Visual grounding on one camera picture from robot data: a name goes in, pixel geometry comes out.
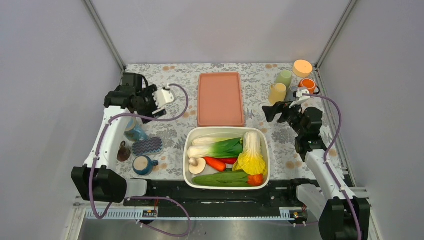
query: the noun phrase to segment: patterned tablecloth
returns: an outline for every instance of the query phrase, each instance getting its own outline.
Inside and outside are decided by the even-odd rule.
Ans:
[[[183,117],[172,122],[150,122],[142,128],[151,136],[163,139],[164,150],[152,155],[152,160],[158,160],[159,165],[153,172],[143,178],[154,180],[183,180],[183,150],[187,134],[197,128],[197,96],[198,81],[201,73],[239,72],[243,95],[244,116],[246,127],[261,130],[268,141],[270,151],[271,180],[289,180],[295,178],[315,179],[314,174],[302,162],[295,151],[296,133],[287,123],[275,121],[267,123],[262,106],[269,106],[268,94],[270,85],[275,82],[277,74],[282,70],[292,70],[291,63],[230,63],[230,64],[134,64],[127,68],[128,73],[143,74],[149,83],[163,87],[166,84],[182,85],[189,95],[189,107]],[[293,75],[292,85],[298,85],[301,78]],[[171,118],[178,115],[185,105],[184,94],[175,89],[176,101],[166,107],[167,115]],[[324,112],[323,103],[319,98],[312,98],[303,104],[303,108],[316,107]],[[321,136],[324,142],[330,143],[332,134],[329,120],[324,114]],[[335,149],[329,152],[331,162],[342,175],[341,163]],[[118,162],[116,172],[122,177],[140,177],[132,169],[134,156],[126,162]]]

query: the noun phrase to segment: blue cup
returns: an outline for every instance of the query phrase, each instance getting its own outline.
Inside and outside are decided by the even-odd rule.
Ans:
[[[143,131],[135,117],[131,118],[123,134],[132,142],[149,139],[149,136]]]
[[[154,166],[159,165],[157,160],[151,160],[148,156],[139,156],[132,162],[132,170],[138,175],[149,175]]]

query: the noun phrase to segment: mug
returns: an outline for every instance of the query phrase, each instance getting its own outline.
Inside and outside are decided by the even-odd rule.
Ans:
[[[127,161],[131,156],[131,150],[128,147],[125,146],[126,144],[127,143],[125,141],[122,141],[120,143],[119,150],[118,150],[118,156],[116,156],[116,159],[118,159],[118,161],[120,161],[120,162]]]
[[[286,98],[287,87],[282,83],[272,84],[269,89],[271,92],[268,96],[268,101],[271,105],[276,104],[277,102],[283,102]]]
[[[298,91],[298,86],[291,86],[287,90],[287,94],[285,95],[284,102],[293,102],[296,100],[295,93]]]
[[[131,142],[149,139],[149,137],[147,136],[145,131],[143,131],[142,127],[139,125],[135,117],[131,117],[131,120],[126,126],[125,132],[123,134]]]
[[[286,88],[290,87],[290,84],[292,84],[292,72],[289,70],[282,70],[276,80],[275,80],[276,84],[284,84],[286,86]]]
[[[317,86],[317,84],[314,82],[314,80],[310,78],[304,78],[299,83],[299,88],[305,87],[310,94],[317,95],[321,92],[320,88]]]
[[[153,167],[159,165],[159,161],[151,160],[148,156],[139,156],[132,162],[132,170],[138,175],[148,175]]]

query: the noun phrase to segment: carrot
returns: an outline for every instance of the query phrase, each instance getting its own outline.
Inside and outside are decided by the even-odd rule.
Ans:
[[[227,167],[225,163],[213,157],[204,156],[203,158],[206,160],[206,164],[220,172],[224,172],[225,168]]]
[[[257,174],[257,175],[249,175],[247,176],[247,184],[252,186],[260,186],[264,182],[264,175],[263,174]]]

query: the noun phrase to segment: white bin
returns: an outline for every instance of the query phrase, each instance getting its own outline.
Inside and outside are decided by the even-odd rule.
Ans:
[[[217,173],[218,171],[213,169],[210,166],[206,166],[205,170],[200,174],[191,174],[189,171],[189,156],[187,151],[191,147],[192,141],[194,139],[209,137],[209,138],[242,138],[245,133],[255,131],[259,134],[260,137],[260,151],[263,156],[263,160],[266,163],[267,175],[263,176],[263,183],[260,186],[251,186],[251,187],[220,187],[220,186],[202,186],[197,185],[193,182],[193,178],[201,175],[210,175]],[[265,187],[270,181],[270,153],[268,150],[268,143],[265,135],[256,128],[249,127],[232,127],[232,126],[210,126],[210,127],[198,127],[193,129],[187,136],[184,147],[184,158],[182,162],[182,171],[184,173],[185,182],[193,188],[196,189],[214,189],[214,190],[256,190]]]

